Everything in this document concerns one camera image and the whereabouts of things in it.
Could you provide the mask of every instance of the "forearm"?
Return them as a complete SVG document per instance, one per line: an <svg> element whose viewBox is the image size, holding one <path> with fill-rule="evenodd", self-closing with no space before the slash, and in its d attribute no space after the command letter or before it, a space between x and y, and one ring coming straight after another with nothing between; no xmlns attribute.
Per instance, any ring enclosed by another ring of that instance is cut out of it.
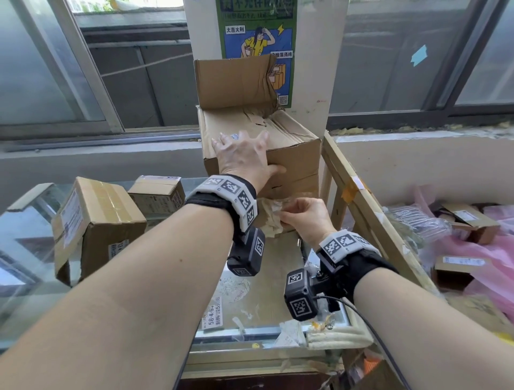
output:
<svg viewBox="0 0 514 390"><path fill-rule="evenodd" d="M169 388L217 285L232 235L226 211L186 205L23 335L2 356L5 385Z"/></svg>
<svg viewBox="0 0 514 390"><path fill-rule="evenodd" d="M514 388L514 348L403 277L375 269L354 301L413 390Z"/></svg>

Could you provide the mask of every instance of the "black cable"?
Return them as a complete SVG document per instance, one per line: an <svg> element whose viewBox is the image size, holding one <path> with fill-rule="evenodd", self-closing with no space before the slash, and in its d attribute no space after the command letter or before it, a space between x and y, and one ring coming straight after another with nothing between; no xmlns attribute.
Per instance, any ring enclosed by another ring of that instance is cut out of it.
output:
<svg viewBox="0 0 514 390"><path fill-rule="evenodd" d="M407 379L405 379L405 377L403 376L403 374L401 373L400 371L400 368L398 367L398 365L396 364L396 361L393 359L393 356L391 355L391 353L389 352L388 348L386 347L385 343L382 341L382 339L380 338L380 336L378 335L378 333L376 332L376 330L371 326L371 324L369 323L368 320L366 320L366 318L361 314L359 313L359 311L355 308L355 306L353 306L352 304L348 304L346 303L345 301L343 301L342 299L339 299L339 298L335 298L333 296L327 296L327 295L318 295L318 296L315 296L313 297L314 299L333 299L333 300L336 300L337 302L341 302L343 305L345 305L346 307L352 309L353 311L355 311L359 317L362 318L362 320L364 321L364 323L368 326L368 328L370 329L371 333L373 334L373 336L376 338L376 340L378 341L378 343L380 344L380 346L382 347L384 353L386 354L386 356L388 357L389 361L391 362L394 370L396 371L396 373L398 374L398 377L400 379L400 381L402 382L403 386L405 387L405 389L407 390L412 390L411 387L409 386L408 382L407 382Z"/></svg>

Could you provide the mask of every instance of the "orange tape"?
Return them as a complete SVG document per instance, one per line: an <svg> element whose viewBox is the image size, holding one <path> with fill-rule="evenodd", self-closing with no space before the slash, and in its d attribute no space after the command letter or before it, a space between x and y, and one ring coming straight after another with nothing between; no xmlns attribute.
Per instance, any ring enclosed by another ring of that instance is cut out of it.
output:
<svg viewBox="0 0 514 390"><path fill-rule="evenodd" d="M341 197L346 203L351 203L355 199L355 195L362 189L370 190L358 176L352 176L352 180L345 185Z"/></svg>

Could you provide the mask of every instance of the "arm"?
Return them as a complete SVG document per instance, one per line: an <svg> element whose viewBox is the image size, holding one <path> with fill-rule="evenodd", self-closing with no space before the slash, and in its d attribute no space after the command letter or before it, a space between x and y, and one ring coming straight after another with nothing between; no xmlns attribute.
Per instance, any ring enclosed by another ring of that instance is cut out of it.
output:
<svg viewBox="0 0 514 390"><path fill-rule="evenodd" d="M271 34L271 32L266 27L263 28L262 31L265 32L269 38L268 45L272 45L273 43L275 43L275 37Z"/></svg>
<svg viewBox="0 0 514 390"><path fill-rule="evenodd" d="M263 132L213 141L221 173L259 191ZM225 210L186 205L73 288L0 358L6 388L171 388L222 273L233 235Z"/></svg>
<svg viewBox="0 0 514 390"><path fill-rule="evenodd" d="M246 42L243 42L243 44L241 45L241 54L243 55L244 58L247 58L248 56L246 55Z"/></svg>
<svg viewBox="0 0 514 390"><path fill-rule="evenodd" d="M335 231L320 199L299 198L280 217L315 248ZM514 388L514 348L394 272L367 273L354 301L413 389Z"/></svg>

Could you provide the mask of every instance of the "yellow shirt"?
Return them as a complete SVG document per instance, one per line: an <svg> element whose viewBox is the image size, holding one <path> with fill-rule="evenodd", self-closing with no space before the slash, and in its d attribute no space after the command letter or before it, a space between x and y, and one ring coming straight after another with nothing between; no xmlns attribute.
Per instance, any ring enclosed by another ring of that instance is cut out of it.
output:
<svg viewBox="0 0 514 390"><path fill-rule="evenodd" d="M245 39L246 46L250 46L255 49L252 56L260 56L262 54L262 50L268 46L268 41L263 38L261 41L257 41L257 43L255 43L254 40L254 37Z"/></svg>

